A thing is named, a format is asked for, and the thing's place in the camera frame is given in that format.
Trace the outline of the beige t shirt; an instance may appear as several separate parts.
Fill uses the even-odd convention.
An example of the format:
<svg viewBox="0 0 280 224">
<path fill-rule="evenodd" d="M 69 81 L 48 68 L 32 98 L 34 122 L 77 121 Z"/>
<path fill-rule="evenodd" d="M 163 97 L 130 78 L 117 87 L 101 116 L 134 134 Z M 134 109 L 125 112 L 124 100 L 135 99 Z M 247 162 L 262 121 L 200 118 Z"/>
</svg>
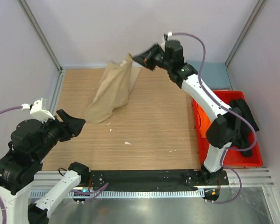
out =
<svg viewBox="0 0 280 224">
<path fill-rule="evenodd" d="M 140 74 L 140 68 L 133 67 L 131 54 L 119 63 L 109 62 L 99 81 L 93 102 L 86 107 L 85 120 L 98 124 L 113 114 L 113 110 L 125 106 Z"/>
</svg>

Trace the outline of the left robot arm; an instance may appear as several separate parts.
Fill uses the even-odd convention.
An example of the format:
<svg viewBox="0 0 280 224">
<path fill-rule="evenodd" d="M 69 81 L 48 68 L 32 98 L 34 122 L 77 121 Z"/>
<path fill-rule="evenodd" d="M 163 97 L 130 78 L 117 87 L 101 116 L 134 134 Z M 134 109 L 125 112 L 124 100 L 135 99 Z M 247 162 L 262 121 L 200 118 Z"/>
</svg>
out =
<svg viewBox="0 0 280 224">
<path fill-rule="evenodd" d="M 65 196 L 76 186 L 89 183 L 89 168 L 79 162 L 70 164 L 62 179 L 40 200 L 29 203 L 35 174 L 42 160 L 57 144 L 77 137 L 85 125 L 64 110 L 58 118 L 45 122 L 28 119 L 11 134 L 9 151 L 0 159 L 0 223 L 47 224 Z"/>
</svg>

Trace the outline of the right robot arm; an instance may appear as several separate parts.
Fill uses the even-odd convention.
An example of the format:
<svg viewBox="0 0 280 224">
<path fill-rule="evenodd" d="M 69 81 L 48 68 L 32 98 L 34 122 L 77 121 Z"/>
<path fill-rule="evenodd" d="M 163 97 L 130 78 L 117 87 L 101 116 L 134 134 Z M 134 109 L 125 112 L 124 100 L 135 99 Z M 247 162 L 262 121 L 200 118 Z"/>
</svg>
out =
<svg viewBox="0 0 280 224">
<path fill-rule="evenodd" d="M 166 70 L 170 80 L 206 112 L 211 125 L 206 132 L 209 149 L 201 167 L 201 179 L 207 185 L 213 184 L 223 170 L 221 159 L 225 157 L 225 149 L 231 146 L 239 133 L 241 121 L 232 113 L 240 113 L 240 110 L 231 109 L 199 80 L 197 70 L 185 62 L 183 47 L 178 40 L 156 43 L 132 59 L 149 70 L 155 67 Z"/>
</svg>

